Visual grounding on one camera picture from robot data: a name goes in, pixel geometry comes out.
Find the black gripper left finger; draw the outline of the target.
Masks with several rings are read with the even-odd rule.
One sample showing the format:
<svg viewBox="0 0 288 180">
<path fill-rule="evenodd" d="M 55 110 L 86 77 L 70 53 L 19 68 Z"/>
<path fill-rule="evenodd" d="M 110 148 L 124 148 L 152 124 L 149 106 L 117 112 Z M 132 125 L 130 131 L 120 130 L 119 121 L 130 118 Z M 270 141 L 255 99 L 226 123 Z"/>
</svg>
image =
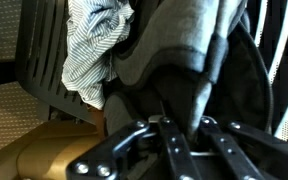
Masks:
<svg viewBox="0 0 288 180">
<path fill-rule="evenodd" d="M 132 121 L 66 168 L 67 180 L 127 180 L 149 175 L 198 180 L 185 138 L 168 117 L 154 123 Z"/>
</svg>

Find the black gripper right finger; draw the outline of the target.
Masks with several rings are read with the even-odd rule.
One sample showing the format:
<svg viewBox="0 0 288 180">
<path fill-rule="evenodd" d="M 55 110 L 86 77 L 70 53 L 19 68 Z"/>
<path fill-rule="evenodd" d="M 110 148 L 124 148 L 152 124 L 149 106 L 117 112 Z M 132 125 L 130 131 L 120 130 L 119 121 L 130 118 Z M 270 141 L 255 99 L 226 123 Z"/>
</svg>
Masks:
<svg viewBox="0 0 288 180">
<path fill-rule="evenodd" d="M 288 180 L 288 142 L 250 125 L 231 121 L 222 130 L 204 116 L 198 140 L 225 162 L 236 180 Z"/>
</svg>

